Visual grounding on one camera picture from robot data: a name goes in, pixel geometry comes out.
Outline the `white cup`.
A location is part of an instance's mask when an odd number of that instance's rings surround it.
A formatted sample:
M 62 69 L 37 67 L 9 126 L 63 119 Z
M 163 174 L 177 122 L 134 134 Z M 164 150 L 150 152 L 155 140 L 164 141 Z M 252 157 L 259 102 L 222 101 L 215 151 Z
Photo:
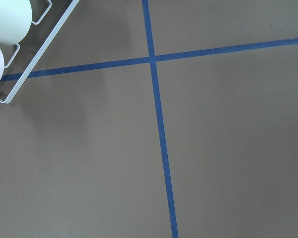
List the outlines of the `white cup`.
M 28 0 L 0 0 L 0 43 L 14 45 L 27 35 L 32 21 Z

